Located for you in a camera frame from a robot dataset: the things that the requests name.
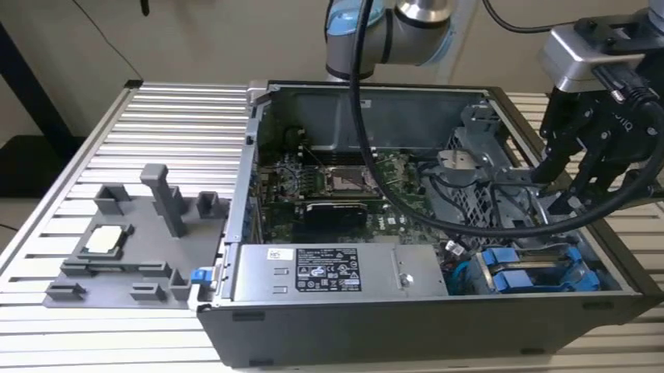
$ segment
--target aluminum extrusion table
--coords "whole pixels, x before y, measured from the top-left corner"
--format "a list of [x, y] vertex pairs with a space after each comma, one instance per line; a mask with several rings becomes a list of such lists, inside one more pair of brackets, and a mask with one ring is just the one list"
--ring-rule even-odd
[[[535, 128], [547, 97], [513, 93]], [[0, 368], [86, 372], [197, 369], [231, 371], [218, 360], [189, 310], [47, 309], [40, 304], [59, 265], [96, 212], [102, 183], [148, 195], [139, 174], [148, 162], [170, 167], [183, 195], [214, 190], [231, 198], [243, 144], [246, 87], [144, 83], [124, 89], [10, 246], [0, 254]], [[616, 212], [611, 227], [664, 286], [664, 210], [651, 204]], [[349, 364], [299, 371], [664, 371], [664, 306], [631, 324], [604, 326], [553, 357]]]

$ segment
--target white label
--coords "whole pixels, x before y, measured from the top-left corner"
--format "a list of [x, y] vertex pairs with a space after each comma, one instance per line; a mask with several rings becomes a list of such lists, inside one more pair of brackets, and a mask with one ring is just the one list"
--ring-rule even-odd
[[267, 249], [267, 260], [293, 260], [293, 249], [278, 249], [270, 248]]
[[462, 246], [457, 246], [457, 247], [454, 248], [454, 250], [453, 250], [453, 254], [454, 254], [456, 256], [461, 256], [461, 254], [464, 254], [464, 251], [466, 251], [466, 250], [462, 248]]

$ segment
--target warning label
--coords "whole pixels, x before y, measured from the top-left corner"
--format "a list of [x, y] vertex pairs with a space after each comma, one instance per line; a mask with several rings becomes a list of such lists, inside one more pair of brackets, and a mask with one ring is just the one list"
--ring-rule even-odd
[[357, 249], [298, 249], [298, 291], [362, 291]]

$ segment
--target blue tab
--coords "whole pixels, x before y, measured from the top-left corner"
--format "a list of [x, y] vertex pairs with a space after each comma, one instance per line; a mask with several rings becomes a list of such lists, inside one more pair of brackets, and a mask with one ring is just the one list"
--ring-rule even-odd
[[191, 283], [210, 286], [211, 285], [211, 270], [198, 268], [191, 272]]
[[[356, 32], [361, 0], [345, 0], [334, 4], [328, 21], [328, 34], [340, 37]], [[385, 14], [384, 0], [376, 0], [369, 14], [368, 28], [377, 23]]]

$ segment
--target wire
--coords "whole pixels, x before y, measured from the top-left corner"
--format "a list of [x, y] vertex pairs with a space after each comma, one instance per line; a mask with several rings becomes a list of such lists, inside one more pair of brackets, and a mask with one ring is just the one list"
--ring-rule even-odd
[[333, 10], [334, 0], [328, 3], [328, 10], [325, 11], [325, 25], [323, 25], [323, 36], [325, 42], [328, 42], [328, 23], [330, 22], [330, 10]]
[[457, 203], [454, 202], [454, 200], [448, 197], [448, 195], [445, 195], [445, 193], [442, 192], [442, 190], [440, 189], [440, 186], [436, 182], [441, 182], [442, 180], [440, 179], [438, 176], [434, 176], [434, 175], [430, 175], [429, 176], [429, 182], [432, 183], [432, 187], [434, 188], [434, 191], [436, 191], [436, 194], [438, 194], [438, 197], [445, 201], [448, 202], [460, 212], [461, 212], [461, 215], [464, 217], [464, 222], [466, 224], [470, 224], [470, 219], [468, 218], [468, 213], [466, 211], [464, 210], [464, 207]]
[[[540, 246], [540, 247], [532, 247], [532, 248], [527, 248], [527, 247], [512, 247], [512, 249], [515, 249], [516, 251], [545, 251], [545, 250], [549, 250], [549, 249], [553, 249], [555, 247], [559, 247], [559, 246], [564, 246], [564, 247], [569, 247], [572, 244], [569, 242], [556, 242], [556, 243], [551, 243], [549, 245], [544, 245], [544, 246]], [[481, 248], [482, 249], [492, 249], [492, 248], [499, 248], [499, 249], [503, 249], [504, 247], [508, 247], [505, 245], [484, 245]]]
[[14, 232], [19, 232], [19, 228], [14, 228], [11, 225], [0, 223], [0, 227], [10, 229]]
[[490, 18], [495, 19], [496, 23], [499, 23], [499, 25], [504, 29], [512, 31], [513, 33], [548, 33], [551, 29], [553, 29], [556, 26], [569, 25], [573, 23], [573, 22], [565, 22], [565, 23], [556, 23], [553, 25], [536, 26], [536, 27], [515, 26], [509, 24], [503, 18], [500, 18], [499, 13], [496, 12], [496, 9], [490, 4], [489, 0], [481, 0], [481, 2], [485, 4], [486, 12], [489, 13]]
[[[508, 202], [519, 209], [519, 211], [521, 211], [521, 213], [531, 218], [533, 224], [536, 225], [531, 213], [528, 212], [527, 208], [517, 202], [517, 200], [515, 200], [515, 197], [508, 192], [505, 192], [505, 190], [500, 185], [492, 184], [492, 187], [504, 195], [505, 200], [508, 200]], [[527, 195], [528, 195], [528, 203], [532, 204], [531, 194], [528, 193], [528, 190], [527, 190]]]
[[263, 166], [263, 168], [265, 169], [285, 169], [286, 171], [289, 171], [289, 173], [293, 175], [294, 187], [295, 187], [293, 190], [293, 193], [299, 190], [299, 180], [298, 180], [298, 174], [295, 173], [295, 171], [293, 171], [286, 166]]
[[493, 214], [496, 219], [496, 226], [499, 228], [504, 228], [503, 217], [500, 216], [500, 209], [499, 209], [499, 199], [496, 198], [496, 189], [493, 184], [489, 185], [489, 198], [492, 206], [490, 213]]
[[138, 72], [136, 68], [134, 67], [132, 63], [128, 61], [128, 59], [124, 57], [124, 55], [120, 53], [120, 51], [118, 50], [118, 48], [114, 46], [114, 44], [111, 43], [111, 41], [108, 40], [108, 38], [106, 37], [104, 35], [104, 31], [102, 31], [100, 27], [98, 26], [95, 20], [92, 19], [91, 15], [87, 13], [87, 11], [83, 9], [82, 5], [79, 4], [79, 1], [78, 0], [72, 0], [72, 3], [76, 5], [76, 7], [82, 10], [83, 14], [86, 15], [86, 18], [88, 18], [88, 20], [91, 21], [92, 23], [92, 26], [96, 28], [96, 30], [99, 31], [100, 33], [100, 36], [102, 38], [104, 39], [106, 43], [108, 44], [108, 46], [114, 49], [115, 53], [118, 54], [118, 56], [120, 56], [120, 58], [124, 60], [124, 62], [127, 62], [127, 65], [128, 67], [134, 70], [134, 72], [136, 73], [138, 75], [138, 78], [140, 80], [143, 80], [143, 75], [140, 74], [140, 72]]
[[623, 186], [613, 197], [599, 204], [591, 211], [583, 213], [573, 218], [556, 222], [555, 224], [541, 225], [539, 227], [525, 228], [486, 228], [472, 227], [433, 219], [418, 211], [416, 211], [398, 197], [398, 195], [385, 185], [382, 175], [380, 175], [374, 158], [372, 156], [372, 148], [365, 129], [365, 119], [362, 117], [362, 108], [360, 102], [360, 69], [362, 64], [362, 52], [365, 48], [365, 35], [369, 23], [369, 13], [374, 0], [364, 0], [360, 7], [358, 26], [356, 32], [356, 41], [353, 46], [353, 59], [350, 63], [350, 80], [349, 80], [349, 104], [356, 125], [357, 140], [360, 144], [360, 153], [365, 160], [366, 169], [374, 178], [378, 191], [385, 198], [405, 215], [422, 225], [437, 228], [444, 232], [453, 232], [458, 235], [469, 235], [474, 237], [499, 238], [499, 239], [520, 239], [527, 237], [537, 237], [540, 235], [555, 235], [563, 232], [581, 228], [584, 225], [593, 223], [604, 218], [608, 214], [616, 211], [629, 200], [633, 195], [648, 187], [649, 183], [657, 177], [660, 164], [664, 163], [664, 109], [656, 102], [645, 102], [640, 105], [640, 111], [649, 116], [653, 121], [652, 125], [657, 130], [657, 144], [652, 150], [652, 156], [648, 164], [641, 168], [641, 173], [637, 179], [628, 185]]

